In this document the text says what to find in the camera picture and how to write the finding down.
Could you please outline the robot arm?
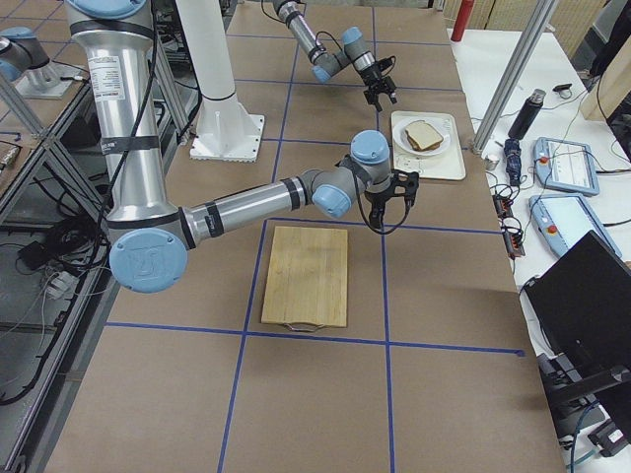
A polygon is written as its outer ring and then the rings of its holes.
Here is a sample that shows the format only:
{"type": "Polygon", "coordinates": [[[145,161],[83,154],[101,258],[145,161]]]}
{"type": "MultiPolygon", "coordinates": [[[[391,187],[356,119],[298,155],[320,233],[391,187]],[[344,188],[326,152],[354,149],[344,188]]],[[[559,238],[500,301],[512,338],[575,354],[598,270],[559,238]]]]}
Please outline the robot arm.
{"type": "Polygon", "coordinates": [[[329,32],[314,33],[305,20],[300,4],[301,1],[272,1],[277,21],[287,27],[306,53],[315,78],[324,84],[352,66],[365,86],[366,102],[377,112],[383,110],[381,95],[387,96],[391,103],[397,103],[396,84],[389,75],[395,65],[395,57],[392,55],[377,59],[357,27],[345,31],[341,41],[329,32]]]}
{"type": "MultiPolygon", "coordinates": [[[[201,94],[193,154],[252,161],[264,119],[237,98],[220,7],[176,5],[201,94]]],[[[383,208],[394,187],[385,136],[363,131],[332,170],[312,169],[200,204],[178,207],[167,196],[151,100],[159,35],[148,1],[70,1],[72,38],[85,50],[110,177],[105,221],[109,266],[134,292],[157,293],[182,276],[187,253],[207,238],[307,205],[332,218],[368,198],[383,208]]]]}

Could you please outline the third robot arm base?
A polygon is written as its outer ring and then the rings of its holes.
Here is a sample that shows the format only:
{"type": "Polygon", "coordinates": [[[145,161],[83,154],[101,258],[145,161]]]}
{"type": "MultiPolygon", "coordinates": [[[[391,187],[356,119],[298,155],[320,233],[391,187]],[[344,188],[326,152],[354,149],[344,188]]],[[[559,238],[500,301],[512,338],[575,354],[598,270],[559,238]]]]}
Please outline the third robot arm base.
{"type": "Polygon", "coordinates": [[[27,27],[1,32],[1,75],[25,99],[60,100],[70,87],[51,62],[35,33],[27,27]]]}

